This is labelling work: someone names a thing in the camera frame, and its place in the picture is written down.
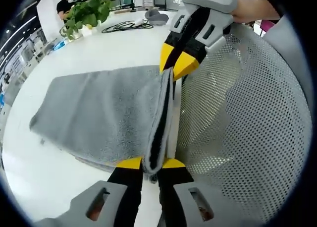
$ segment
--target microfiber towel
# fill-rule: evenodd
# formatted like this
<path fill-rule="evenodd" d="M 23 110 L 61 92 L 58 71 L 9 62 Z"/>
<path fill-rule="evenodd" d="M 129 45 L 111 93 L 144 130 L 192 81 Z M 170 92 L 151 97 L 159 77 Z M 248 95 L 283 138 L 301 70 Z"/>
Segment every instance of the microfiber towel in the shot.
<path fill-rule="evenodd" d="M 146 173 L 162 166 L 172 118 L 172 70 L 123 68 L 55 78 L 30 129 L 99 165 L 143 156 Z"/>

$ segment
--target white wall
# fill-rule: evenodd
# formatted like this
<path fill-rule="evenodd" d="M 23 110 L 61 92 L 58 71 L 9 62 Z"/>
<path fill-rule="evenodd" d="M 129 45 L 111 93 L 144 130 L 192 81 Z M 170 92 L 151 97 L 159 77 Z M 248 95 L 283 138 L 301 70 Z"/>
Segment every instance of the white wall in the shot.
<path fill-rule="evenodd" d="M 56 4 L 53 0 L 41 0 L 37 5 L 39 20 L 47 41 L 59 36 L 62 21 L 56 19 Z"/>

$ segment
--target pink object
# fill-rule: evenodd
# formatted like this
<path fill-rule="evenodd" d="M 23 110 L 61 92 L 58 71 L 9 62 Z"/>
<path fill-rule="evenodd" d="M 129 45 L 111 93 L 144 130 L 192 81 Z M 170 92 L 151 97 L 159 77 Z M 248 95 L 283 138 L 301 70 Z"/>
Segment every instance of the pink object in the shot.
<path fill-rule="evenodd" d="M 271 27 L 273 27 L 275 24 L 269 20 L 262 20 L 260 28 L 267 32 Z"/>

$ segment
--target person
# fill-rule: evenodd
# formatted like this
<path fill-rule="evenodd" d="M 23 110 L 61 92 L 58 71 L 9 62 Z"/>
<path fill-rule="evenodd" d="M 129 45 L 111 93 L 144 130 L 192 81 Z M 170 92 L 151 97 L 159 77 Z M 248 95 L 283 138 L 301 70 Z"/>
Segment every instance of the person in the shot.
<path fill-rule="evenodd" d="M 69 10 L 73 7 L 73 5 L 75 5 L 78 2 L 78 0 L 61 0 L 58 4 L 57 4 L 57 13 L 60 17 L 61 20 L 64 21 L 64 23 L 66 22 L 66 18 L 68 15 Z"/>
<path fill-rule="evenodd" d="M 6 73 L 3 80 L 5 81 L 6 84 L 9 84 L 10 78 L 11 78 L 10 74 Z"/>
<path fill-rule="evenodd" d="M 234 22 L 249 23 L 255 20 L 278 20 L 263 36 L 286 61 L 295 74 L 305 94 L 309 110 L 314 111 L 314 88 L 305 54 L 289 18 L 275 0 L 237 0 L 231 13 Z"/>
<path fill-rule="evenodd" d="M 6 91 L 6 89 L 8 88 L 9 86 L 9 80 L 4 77 L 1 78 L 1 82 L 0 82 L 0 85 L 1 85 L 1 90 L 4 92 Z"/>
<path fill-rule="evenodd" d="M 237 0 L 237 7 L 232 11 L 237 23 L 249 23 L 255 20 L 279 20 L 282 13 L 269 0 Z"/>

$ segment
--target black cable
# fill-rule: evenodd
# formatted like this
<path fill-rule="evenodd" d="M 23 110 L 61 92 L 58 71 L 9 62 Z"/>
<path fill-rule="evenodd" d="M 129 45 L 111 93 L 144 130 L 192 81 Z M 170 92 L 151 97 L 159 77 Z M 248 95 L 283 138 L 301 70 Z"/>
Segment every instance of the black cable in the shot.
<path fill-rule="evenodd" d="M 102 30 L 103 34 L 111 33 L 115 31 L 125 31 L 125 30 L 134 30 L 134 29 L 152 29 L 153 25 L 149 24 L 148 20 L 143 20 L 142 24 L 135 26 L 134 21 L 123 21 L 116 25 L 112 25 L 108 28 Z"/>

